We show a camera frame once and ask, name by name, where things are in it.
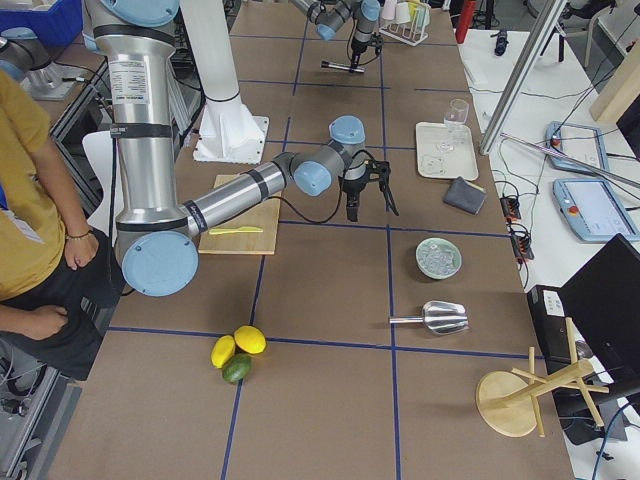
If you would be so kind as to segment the person's hand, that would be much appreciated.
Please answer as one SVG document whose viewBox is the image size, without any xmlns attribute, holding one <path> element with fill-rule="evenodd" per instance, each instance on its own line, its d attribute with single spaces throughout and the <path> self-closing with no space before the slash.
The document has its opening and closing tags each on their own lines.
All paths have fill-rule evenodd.
<svg viewBox="0 0 640 480">
<path fill-rule="evenodd" d="M 65 238 L 64 257 L 71 270 L 86 267 L 96 256 L 99 242 L 93 231 Z"/>
</svg>

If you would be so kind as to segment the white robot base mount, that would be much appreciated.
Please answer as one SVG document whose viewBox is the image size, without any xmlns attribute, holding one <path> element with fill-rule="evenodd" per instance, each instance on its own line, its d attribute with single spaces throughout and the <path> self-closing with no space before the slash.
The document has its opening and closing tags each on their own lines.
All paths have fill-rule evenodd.
<svg viewBox="0 0 640 480">
<path fill-rule="evenodd" d="M 223 2 L 184 0 L 180 9 L 205 96 L 194 159 L 258 164 L 269 119 L 241 98 Z"/>
</svg>

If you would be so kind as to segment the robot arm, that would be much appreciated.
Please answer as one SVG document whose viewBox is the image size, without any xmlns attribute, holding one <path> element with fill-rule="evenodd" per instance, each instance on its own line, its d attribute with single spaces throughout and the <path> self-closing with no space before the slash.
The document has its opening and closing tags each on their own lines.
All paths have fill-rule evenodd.
<svg viewBox="0 0 640 480">
<path fill-rule="evenodd" d="M 328 141 L 312 152 L 263 160 L 268 119 L 241 98 L 221 2 L 87 1 L 83 10 L 87 42 L 108 62 L 113 170 L 123 189 L 116 254 L 134 290 L 160 297 L 183 289 L 198 268 L 196 238 L 290 185 L 312 197 L 337 186 L 349 220 L 369 183 L 394 207 L 390 167 L 366 150 L 357 117 L 334 120 Z M 204 100 L 197 144 L 184 156 L 175 151 L 170 108 L 176 20 Z"/>
<path fill-rule="evenodd" d="M 347 51 L 349 63 L 322 60 L 322 68 L 362 74 L 365 72 L 364 66 L 370 61 L 362 64 L 361 56 L 369 47 L 374 49 L 373 61 L 379 58 L 383 48 L 383 39 L 378 32 L 381 12 L 379 1 L 336 1 L 332 8 L 328 8 L 324 1 L 293 0 L 292 4 L 305 14 L 324 41 L 332 40 L 349 20 L 353 21 Z"/>
</svg>

